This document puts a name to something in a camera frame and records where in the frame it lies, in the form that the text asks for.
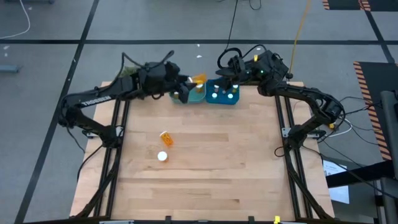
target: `wooden tabletop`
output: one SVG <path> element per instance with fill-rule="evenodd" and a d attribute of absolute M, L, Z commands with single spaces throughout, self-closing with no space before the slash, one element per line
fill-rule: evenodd
<path fill-rule="evenodd" d="M 291 100 L 300 124 L 309 119 L 310 111 L 306 103 L 296 102 Z M 94 119 L 110 124 L 113 106 L 114 101 L 98 104 Z M 256 87 L 241 86 L 236 105 L 178 105 L 168 96 L 133 100 L 126 130 L 112 219 L 164 220 L 171 215 L 173 220 L 238 221 L 254 216 L 266 221 L 279 215 L 294 220 L 284 158 L 274 155 L 282 145 L 275 98 L 259 95 Z M 170 148 L 159 137 L 163 131 L 174 140 Z M 89 140 L 85 157 L 100 144 L 99 139 Z M 304 145 L 318 150 L 315 140 Z M 157 160 L 160 151 L 169 155 L 167 162 Z M 71 215 L 98 188 L 104 152 L 81 171 Z M 301 152 L 308 189 L 334 216 L 319 155 Z M 299 190 L 298 199 L 304 217 Z"/>

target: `gray floor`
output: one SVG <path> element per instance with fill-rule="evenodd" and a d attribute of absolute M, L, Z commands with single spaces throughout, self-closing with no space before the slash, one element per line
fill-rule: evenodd
<path fill-rule="evenodd" d="M 93 0 L 58 0 L 55 4 L 27 2 L 32 27 L 16 39 L 80 39 Z M 248 1 L 240 1 L 232 39 L 293 40 L 305 0 L 267 0 L 253 11 Z M 226 39 L 234 1 L 227 0 L 100 0 L 87 39 Z M 372 12 L 383 37 L 398 40 L 397 12 Z M 18 2 L 0 1 L 0 36 L 20 32 L 26 21 Z M 364 11 L 326 11 L 321 1 L 313 1 L 300 39 L 377 40 Z M 231 45 L 243 51 L 252 45 Z M 267 45 L 290 62 L 292 45 Z M 0 75 L 0 223 L 15 220 L 33 168 L 49 128 L 77 45 L 0 44 L 0 64 L 18 64 L 18 74 Z M 69 92 L 87 90 L 113 79 L 120 66 L 121 52 L 139 62 L 160 60 L 169 50 L 182 73 L 206 72 L 215 77 L 216 59 L 225 45 L 85 45 Z M 389 46 L 398 59 L 398 46 Z M 387 62 L 378 45 L 298 45 L 294 80 L 315 86 L 337 99 L 361 97 L 353 62 Z M 346 111 L 364 106 L 362 101 L 344 101 Z M 86 113 L 93 115 L 94 108 Z M 370 128 L 367 112 L 348 118 Z M 85 146 L 78 130 L 75 136 Z M 360 131 L 369 141 L 373 132 Z M 360 140 L 354 133 L 331 138 L 328 143 L 361 164 L 381 161 L 376 146 Z M 341 160 L 337 153 L 320 144 L 322 153 Z M 43 171 L 32 197 L 25 222 L 67 218 L 75 187 L 76 173 L 83 154 L 65 129 L 57 127 Z M 335 203 L 338 217 L 363 221 L 365 214 L 347 212 Z"/>

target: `white paper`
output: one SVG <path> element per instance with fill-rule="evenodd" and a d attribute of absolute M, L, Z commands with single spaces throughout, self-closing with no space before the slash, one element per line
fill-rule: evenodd
<path fill-rule="evenodd" d="M 328 176 L 344 172 L 345 170 L 332 162 L 323 161 L 323 171 L 325 173 L 325 176 Z M 348 186 L 330 188 L 329 194 L 332 200 L 349 204 Z"/>

